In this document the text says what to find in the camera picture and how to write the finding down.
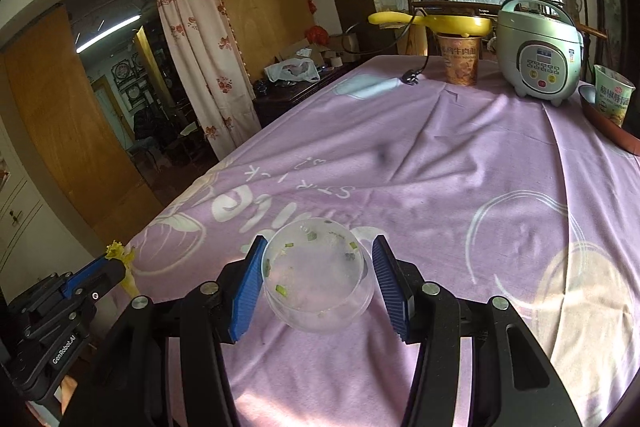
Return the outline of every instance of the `drawer handle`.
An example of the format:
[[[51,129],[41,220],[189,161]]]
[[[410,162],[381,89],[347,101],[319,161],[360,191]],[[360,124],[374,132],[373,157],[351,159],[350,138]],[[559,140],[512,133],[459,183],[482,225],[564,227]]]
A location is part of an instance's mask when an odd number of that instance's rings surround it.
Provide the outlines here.
[[[22,211],[18,212],[17,214],[14,214],[14,211],[9,210],[9,215],[14,220],[14,223],[12,224],[12,227],[14,227],[18,223],[20,223],[20,216],[22,215]]]

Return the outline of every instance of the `blue gripper pad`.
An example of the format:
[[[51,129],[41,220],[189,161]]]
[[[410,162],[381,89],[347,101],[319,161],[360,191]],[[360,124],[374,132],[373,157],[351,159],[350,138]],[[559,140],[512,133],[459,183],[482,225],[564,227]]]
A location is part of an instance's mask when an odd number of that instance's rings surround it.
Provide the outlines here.
[[[400,335],[403,342],[406,342],[409,336],[413,294],[383,235],[375,238],[371,251],[373,269],[376,271],[382,298],[385,301],[386,313],[389,315],[394,331]]]
[[[260,263],[262,252],[266,247],[267,240],[258,235],[244,258],[246,269],[233,299],[231,324],[229,324],[229,336],[234,342],[240,340],[240,337],[246,333],[249,324],[251,324],[251,318],[254,316],[255,303],[258,301],[262,288]]]
[[[102,266],[108,261],[105,256],[98,257],[98,259],[94,259],[87,266],[80,269],[76,272],[75,275],[69,277],[66,281],[66,284],[62,288],[62,295],[65,296],[65,299],[70,299],[71,295],[73,295],[76,288],[82,285],[84,280],[91,277],[94,273],[96,273]]]

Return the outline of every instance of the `clear plastic bowl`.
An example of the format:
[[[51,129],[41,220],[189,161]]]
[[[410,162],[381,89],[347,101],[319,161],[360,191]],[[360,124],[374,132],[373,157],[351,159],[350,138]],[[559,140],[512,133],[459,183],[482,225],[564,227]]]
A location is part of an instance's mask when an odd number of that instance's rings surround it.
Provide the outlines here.
[[[353,233],[323,217],[278,230],[262,254],[262,279],[273,312],[310,333],[347,327],[375,288],[369,253]]]

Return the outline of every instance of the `white cabinet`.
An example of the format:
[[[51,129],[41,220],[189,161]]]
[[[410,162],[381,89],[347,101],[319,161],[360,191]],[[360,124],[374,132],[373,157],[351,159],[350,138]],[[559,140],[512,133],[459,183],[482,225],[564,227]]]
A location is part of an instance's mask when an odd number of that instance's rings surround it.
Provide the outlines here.
[[[42,201],[1,121],[0,156],[10,173],[0,189],[0,288],[9,302],[51,273],[75,272],[93,257]]]
[[[50,208],[41,206],[7,256],[0,271],[0,288],[9,302],[51,273],[76,272],[92,260]]]

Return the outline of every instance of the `plastic bag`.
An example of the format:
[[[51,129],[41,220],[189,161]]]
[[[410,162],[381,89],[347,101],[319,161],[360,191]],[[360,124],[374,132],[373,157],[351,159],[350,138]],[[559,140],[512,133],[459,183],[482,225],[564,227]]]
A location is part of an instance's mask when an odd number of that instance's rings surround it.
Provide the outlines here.
[[[273,66],[267,66],[264,68],[264,73],[271,82],[278,80],[318,82],[320,80],[316,65],[310,58],[288,58]]]

